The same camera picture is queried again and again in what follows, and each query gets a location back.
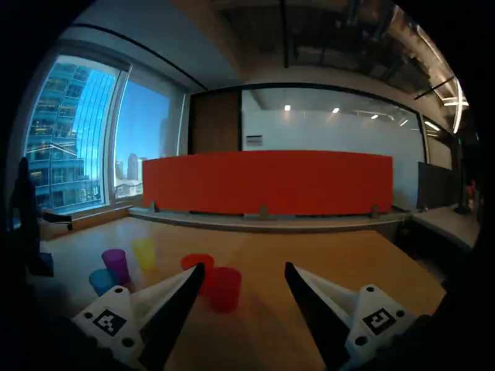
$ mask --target red cup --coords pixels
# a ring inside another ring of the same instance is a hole
[[[239,306],[241,273],[234,268],[218,267],[209,272],[206,295],[214,311],[233,312]]]
[[[204,295],[207,285],[206,281],[209,277],[209,271],[213,269],[215,260],[208,254],[189,254],[182,258],[181,267],[183,270],[187,270],[194,267],[198,263],[203,263],[205,265],[205,279],[203,281],[203,285],[201,285],[201,288],[199,289],[199,294]]]

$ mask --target wooden table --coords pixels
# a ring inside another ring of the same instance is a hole
[[[139,270],[129,236],[154,239],[155,271]],[[104,267],[101,253],[109,248],[127,252],[136,289],[179,273],[181,257],[193,252],[208,253],[216,266],[243,275],[235,313],[217,314],[197,298],[165,370],[321,371],[321,357],[284,279],[287,261],[349,289],[376,284],[416,315],[433,313],[444,295],[429,273],[374,231],[255,234],[124,218],[44,243],[56,277],[36,279],[40,296],[62,304],[68,315],[82,310],[97,298],[87,280]]]

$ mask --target ceiling light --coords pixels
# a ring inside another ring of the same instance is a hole
[[[460,118],[462,115],[462,89],[459,80],[455,79],[455,83],[457,84],[457,109],[455,110],[454,118],[454,134],[459,130]]]
[[[467,102],[462,102],[462,105],[463,105],[463,106],[469,106],[469,103],[467,103]],[[448,103],[444,103],[444,106],[457,106],[457,102],[448,102]]]
[[[433,129],[435,129],[436,131],[440,131],[440,128],[438,128],[437,125],[433,125],[431,122],[429,121],[425,121],[424,122],[425,125],[428,125],[429,127],[432,127]]]

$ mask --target building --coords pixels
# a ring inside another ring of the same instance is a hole
[[[125,179],[124,175],[124,163],[122,161],[115,161],[115,178]]]
[[[137,180],[137,156],[135,153],[131,153],[129,155],[129,159],[127,161],[127,178],[129,180]]]
[[[115,84],[115,76],[81,66],[81,59],[60,58],[38,98],[26,146],[38,206],[58,213],[102,202],[98,144]]]

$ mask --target blue sky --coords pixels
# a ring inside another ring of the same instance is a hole
[[[147,159],[160,155],[160,126],[168,117],[170,100],[153,90],[128,81],[119,114],[116,161],[124,163],[131,153]]]

